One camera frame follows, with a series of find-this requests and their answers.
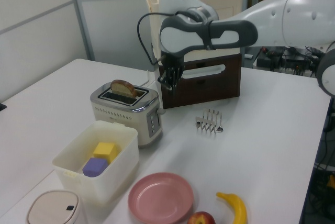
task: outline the pink plate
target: pink plate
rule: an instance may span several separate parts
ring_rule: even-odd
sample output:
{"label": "pink plate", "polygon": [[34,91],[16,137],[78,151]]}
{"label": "pink plate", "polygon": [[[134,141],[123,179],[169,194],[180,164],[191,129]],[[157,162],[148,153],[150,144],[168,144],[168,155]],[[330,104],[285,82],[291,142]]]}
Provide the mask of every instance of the pink plate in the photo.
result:
{"label": "pink plate", "polygon": [[193,191],[189,183],[174,173],[154,173],[142,178],[131,189],[128,207],[147,224],[172,224],[191,209]]}

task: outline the toast rack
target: toast rack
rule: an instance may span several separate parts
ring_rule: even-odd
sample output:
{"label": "toast rack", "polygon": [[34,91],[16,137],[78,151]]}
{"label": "toast rack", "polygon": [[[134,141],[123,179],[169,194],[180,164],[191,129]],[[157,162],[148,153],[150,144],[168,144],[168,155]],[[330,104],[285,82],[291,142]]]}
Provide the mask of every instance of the toast rack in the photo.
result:
{"label": "toast rack", "polygon": [[217,110],[203,109],[203,117],[195,117],[195,125],[197,129],[205,130],[206,132],[223,132],[222,128],[222,113]]}

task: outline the toast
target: toast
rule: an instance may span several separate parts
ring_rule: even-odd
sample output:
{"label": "toast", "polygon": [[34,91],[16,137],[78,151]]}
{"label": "toast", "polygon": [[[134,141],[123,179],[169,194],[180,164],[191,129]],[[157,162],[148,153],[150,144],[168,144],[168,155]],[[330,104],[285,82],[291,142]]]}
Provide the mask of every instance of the toast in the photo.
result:
{"label": "toast", "polygon": [[110,88],[113,93],[126,96],[126,97],[132,97],[136,98],[137,92],[134,88],[134,86],[131,83],[128,83],[124,80],[114,80],[110,84]]}

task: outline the banana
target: banana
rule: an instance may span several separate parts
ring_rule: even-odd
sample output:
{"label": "banana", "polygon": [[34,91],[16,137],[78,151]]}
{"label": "banana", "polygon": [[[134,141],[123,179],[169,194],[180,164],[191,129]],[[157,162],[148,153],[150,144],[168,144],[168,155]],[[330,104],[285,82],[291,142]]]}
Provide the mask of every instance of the banana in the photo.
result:
{"label": "banana", "polygon": [[234,209],[235,219],[232,224],[247,224],[247,209],[244,202],[236,194],[216,193],[216,196],[224,199]]}

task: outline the red apple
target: red apple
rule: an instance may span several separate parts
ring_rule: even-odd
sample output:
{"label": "red apple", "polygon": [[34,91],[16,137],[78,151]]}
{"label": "red apple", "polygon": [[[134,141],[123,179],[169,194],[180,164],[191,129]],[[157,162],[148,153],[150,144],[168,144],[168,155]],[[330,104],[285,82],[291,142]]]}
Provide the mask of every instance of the red apple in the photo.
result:
{"label": "red apple", "polygon": [[215,220],[208,212],[195,212],[188,219],[187,224],[215,224]]}

